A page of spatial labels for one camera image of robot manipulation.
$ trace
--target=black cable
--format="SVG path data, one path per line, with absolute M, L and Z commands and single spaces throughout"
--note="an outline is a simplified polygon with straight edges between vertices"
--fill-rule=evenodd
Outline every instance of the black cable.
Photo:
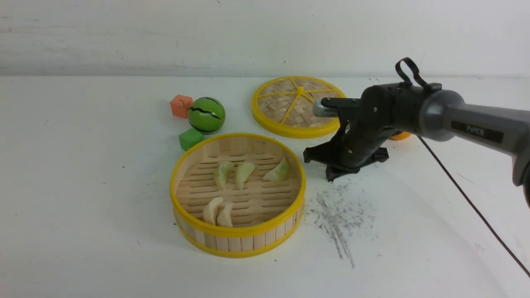
M 456 186 L 456 188 L 460 191 L 460 193 L 462 194 L 462 196 L 464 196 L 464 198 L 466 199 L 466 201 L 469 203 L 469 205 L 473 208 L 473 210 L 475 210 L 475 212 L 478 214 L 478 216 L 480 217 L 480 219 L 482 219 L 482 221 L 484 222 L 484 224 L 488 227 L 488 229 L 490 229 L 490 232 L 493 234 L 493 236 L 495 236 L 495 238 L 497 238 L 497 241 L 499 241 L 499 243 L 502 245 L 502 247 L 504 247 L 504 249 L 506 249 L 506 251 L 510 254 L 510 256 L 514 259 L 514 261 L 519 265 L 519 267 L 521 267 L 521 269 L 526 273 L 526 276 L 528 276 L 528 278 L 530 278 L 530 272 L 528 272 L 528 269 L 526 269 L 525 265 L 523 265 L 523 263 L 521 263 L 521 261 L 519 261 L 519 259 L 515 256 L 515 254 L 508 248 L 508 246 L 504 243 L 504 241 L 499 237 L 499 235 L 497 235 L 497 233 L 495 232 L 495 230 L 491 227 L 491 225 L 488 223 L 488 221 L 484 218 L 484 216 L 482 216 L 482 213 L 480 213 L 480 211 L 475 207 L 475 205 L 471 202 L 471 200 L 467 197 L 467 195 L 464 193 L 464 191 L 462 190 L 462 188 L 460 187 L 460 185 L 458 185 L 458 183 L 456 183 L 455 179 L 453 178 L 453 176 L 451 176 L 451 174 L 449 174 L 449 171 L 447 171 L 447 169 L 445 168 L 445 166 L 441 163 L 440 159 L 436 156 L 436 154 L 432 151 L 432 149 L 429 147 L 429 145 L 427 145 L 427 143 L 423 140 L 422 137 L 418 136 L 418 138 L 420 139 L 420 141 L 423 143 L 423 145 L 425 146 L 425 148 L 427 148 L 427 150 L 430 152 L 430 154 L 434 157 L 434 159 L 436 160 L 436 162 L 438 162 L 438 164 L 440 165 L 441 169 L 445 172 L 445 174 L 449 177 L 449 179 L 451 179 L 451 181 L 453 182 L 453 184 Z

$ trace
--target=orange cube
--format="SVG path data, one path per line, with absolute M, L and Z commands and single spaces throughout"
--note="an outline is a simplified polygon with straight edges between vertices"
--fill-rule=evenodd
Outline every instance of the orange cube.
M 193 99 L 189 96 L 177 95 L 174 99 L 171 100 L 171 113 L 174 116 L 187 119 L 188 118 L 188 109 L 193 103 Z

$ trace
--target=white wall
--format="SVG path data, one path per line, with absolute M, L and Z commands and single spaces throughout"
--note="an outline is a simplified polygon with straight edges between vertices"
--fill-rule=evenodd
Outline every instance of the white wall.
M 530 76 L 529 0 L 1 0 L 0 74 Z

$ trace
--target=orange object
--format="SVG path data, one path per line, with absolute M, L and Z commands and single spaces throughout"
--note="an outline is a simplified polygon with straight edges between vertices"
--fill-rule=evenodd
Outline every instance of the orange object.
M 393 137 L 390 137 L 391 139 L 395 140 L 395 141 L 401 141 L 402 139 L 406 139 L 410 137 L 410 133 L 407 133 L 407 132 L 402 132 L 396 136 L 393 136 Z
M 188 109 L 193 103 L 193 98 L 184 95 L 177 95 L 174 99 L 171 100 L 171 113 L 174 116 L 187 119 L 188 118 Z

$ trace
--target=foam block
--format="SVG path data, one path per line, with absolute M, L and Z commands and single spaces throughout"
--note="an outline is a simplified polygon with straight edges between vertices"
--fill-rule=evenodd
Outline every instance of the foam block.
M 193 99 L 189 96 L 177 95 L 174 99 L 171 100 L 171 113 L 174 116 L 187 119 L 188 118 L 188 109 L 193 103 Z
M 198 130 L 195 128 L 188 129 L 179 135 L 180 147 L 184 151 L 187 151 L 189 148 L 192 148 L 193 146 L 200 143 L 203 139 L 204 135 L 202 135 Z

